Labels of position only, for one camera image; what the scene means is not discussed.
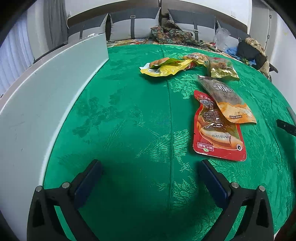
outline blue gripper pad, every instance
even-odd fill
[[[226,209],[229,203],[228,197],[230,193],[227,193],[218,179],[223,175],[218,173],[208,160],[202,160],[198,163],[198,174],[209,190],[216,205],[223,210]]]
[[[102,164],[99,161],[96,161],[92,168],[88,170],[86,177],[82,180],[75,191],[74,207],[76,209],[81,208],[85,204],[92,188],[98,183],[98,179],[101,177],[102,171]]]

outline table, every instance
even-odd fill
[[[293,123],[289,104],[276,87],[254,68],[231,60],[241,80],[228,84],[248,104],[257,124],[241,124],[246,161],[207,157],[192,148],[199,107],[193,91],[204,91],[193,74],[206,75],[206,68],[154,78],[141,74],[139,66],[193,52],[220,55],[152,44],[113,47],[108,52],[109,61],[84,89],[59,133],[44,187],[72,181],[99,159],[104,175],[79,211],[101,241],[201,240],[221,212],[196,177],[196,163],[208,158],[230,182],[266,187],[276,232],[292,210],[296,163],[295,137],[276,126],[276,119]],[[234,236],[243,211],[227,240]]]

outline beige cloth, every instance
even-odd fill
[[[266,57],[265,49],[262,48],[262,46],[260,45],[260,43],[257,40],[252,39],[252,38],[246,38],[245,42],[247,44],[251,45],[252,47],[256,48],[264,57]],[[259,69],[259,71],[261,73],[263,73],[269,79],[269,61],[268,61],[268,58],[266,58],[266,62]]]

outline plastic packaging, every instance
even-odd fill
[[[230,36],[230,32],[225,28],[217,28],[214,37],[214,43],[216,47],[224,52],[228,47],[226,46],[226,39]]]
[[[184,59],[193,59],[197,61],[199,64],[204,65],[207,67],[207,61],[209,60],[209,56],[203,54],[203,53],[191,53],[183,56]]]
[[[237,75],[232,62],[225,58],[209,58],[207,61],[207,72],[208,76],[213,78],[239,81],[239,76]]]
[[[153,64],[151,68],[149,68],[150,63],[147,63],[144,67],[140,67],[140,69],[142,74],[147,74],[153,77],[161,77],[175,75],[181,70],[192,69],[198,65],[200,64],[195,60],[178,60],[170,58],[159,65]]]
[[[226,84],[206,76],[195,75],[195,78],[216,101],[227,120],[232,123],[257,123],[248,105]]]
[[[239,124],[229,122],[209,95],[195,90],[194,97],[200,107],[194,116],[193,149],[199,154],[233,161],[246,160]]]

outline pillow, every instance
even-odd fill
[[[160,7],[143,7],[110,13],[110,40],[150,37],[151,28],[159,25],[159,11]]]
[[[218,28],[225,28],[230,32],[230,36],[226,39],[226,46],[227,47],[237,47],[239,45],[239,42],[241,40],[244,40],[245,38],[249,38],[250,35],[245,33],[244,31],[240,29],[236,29],[235,27],[223,23],[222,21],[217,20]]]
[[[197,41],[213,42],[216,17],[211,14],[168,9],[170,20],[183,31],[191,32]]]
[[[108,14],[96,16],[71,26],[68,30],[68,43],[95,34],[105,33]]]

